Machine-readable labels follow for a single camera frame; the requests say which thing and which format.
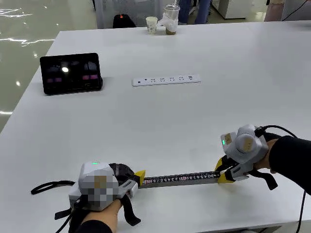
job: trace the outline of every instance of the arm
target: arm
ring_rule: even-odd
[[[120,200],[100,212],[90,212],[82,221],[76,233],[116,233]]]
[[[255,167],[271,170],[294,181],[311,194],[309,169],[311,164],[311,141],[284,136],[268,142],[269,151]]]

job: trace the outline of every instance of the power strip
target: power strip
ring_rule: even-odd
[[[132,86],[148,86],[148,85],[163,85],[176,83],[199,83],[201,81],[200,75],[177,75],[160,78],[140,78],[133,79]]]

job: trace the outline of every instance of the hand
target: hand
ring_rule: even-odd
[[[118,224],[118,212],[122,204],[120,200],[115,200],[108,207],[100,212],[90,212],[82,221],[82,223],[89,220],[98,220],[105,223],[112,231],[112,233],[117,232]]]
[[[270,168],[269,156],[270,156],[271,148],[273,147],[273,145],[275,144],[275,142],[277,140],[278,139],[272,139],[272,140],[267,142],[269,150],[268,150],[267,154],[264,156],[264,158],[262,160],[260,160],[259,162],[254,164],[255,169],[268,168],[268,169],[270,169],[271,173],[276,173],[276,172],[272,171],[271,168]]]

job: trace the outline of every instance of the black sleeve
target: black sleeve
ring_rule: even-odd
[[[112,233],[112,231],[101,221],[89,220],[81,224],[75,233]]]
[[[311,195],[311,141],[281,137],[271,148],[269,163],[273,171],[294,181]]]

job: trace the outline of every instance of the jeans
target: jeans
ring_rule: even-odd
[[[209,5],[211,0],[200,0],[198,16],[195,19],[195,24],[205,24],[209,13]],[[181,23],[187,23],[189,18],[189,12],[191,8],[191,0],[179,0],[179,16],[178,21]]]

